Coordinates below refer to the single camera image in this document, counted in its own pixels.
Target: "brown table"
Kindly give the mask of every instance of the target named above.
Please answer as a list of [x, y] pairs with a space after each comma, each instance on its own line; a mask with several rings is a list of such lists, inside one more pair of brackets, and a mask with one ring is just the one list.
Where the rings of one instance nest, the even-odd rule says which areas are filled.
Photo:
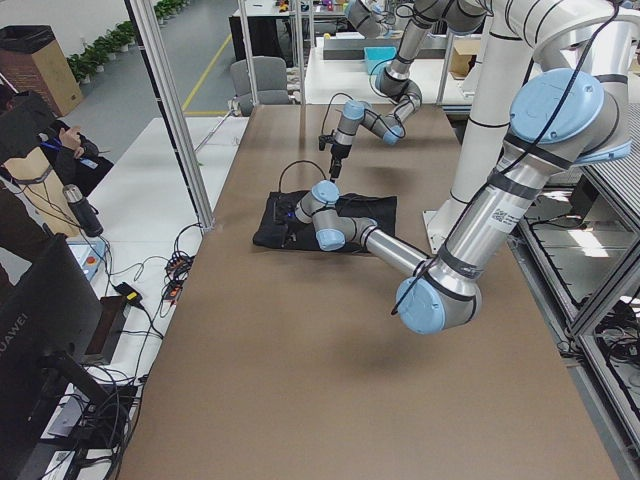
[[[402, 276], [378, 259], [252, 246], [282, 168], [327, 166], [323, 113], [254, 111], [121, 478], [617, 478], [506, 248], [480, 282], [479, 318], [421, 337], [389, 315]], [[420, 213], [447, 197], [458, 151], [425, 107], [395, 148], [361, 132], [339, 184], [397, 194], [398, 235], [426, 248]], [[317, 179], [294, 167], [284, 189]]]

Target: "brown box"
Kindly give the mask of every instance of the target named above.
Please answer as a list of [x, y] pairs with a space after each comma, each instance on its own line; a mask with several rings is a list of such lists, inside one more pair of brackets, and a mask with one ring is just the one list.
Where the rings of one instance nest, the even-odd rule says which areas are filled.
[[456, 80], [462, 80], [469, 74], [480, 50], [480, 39], [460, 39], [453, 43], [453, 56], [449, 71]]
[[32, 54], [0, 49], [0, 71], [19, 91], [39, 93], [58, 116], [67, 115], [83, 99], [56, 40]]

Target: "row of green plants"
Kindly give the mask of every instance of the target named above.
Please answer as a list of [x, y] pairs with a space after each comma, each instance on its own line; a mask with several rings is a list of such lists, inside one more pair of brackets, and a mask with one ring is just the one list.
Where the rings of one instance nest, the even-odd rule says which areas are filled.
[[[158, 22], [164, 23], [165, 19], [177, 15], [190, 3], [191, 0], [160, 0], [154, 7]], [[134, 41], [135, 29], [131, 21], [127, 20], [87, 45], [84, 52], [68, 57], [67, 63], [77, 82], [86, 81], [88, 77], [102, 71], [105, 63], [115, 60], [116, 53], [126, 51]]]

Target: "white wall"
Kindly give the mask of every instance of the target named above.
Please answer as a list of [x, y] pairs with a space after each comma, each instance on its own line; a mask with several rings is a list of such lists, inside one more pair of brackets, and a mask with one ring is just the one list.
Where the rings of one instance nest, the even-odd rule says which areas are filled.
[[0, 0], [0, 28], [51, 25], [65, 56], [128, 18], [123, 0]]

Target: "office chair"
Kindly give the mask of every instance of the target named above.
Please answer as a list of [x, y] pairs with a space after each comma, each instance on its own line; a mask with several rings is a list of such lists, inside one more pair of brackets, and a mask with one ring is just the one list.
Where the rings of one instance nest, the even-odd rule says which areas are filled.
[[[291, 103], [287, 92], [287, 65], [279, 57], [254, 57], [256, 70], [256, 90], [258, 99], [264, 105], [286, 105]], [[236, 91], [235, 102], [243, 117], [251, 115], [253, 102], [247, 61], [240, 60], [231, 65], [231, 80]]]

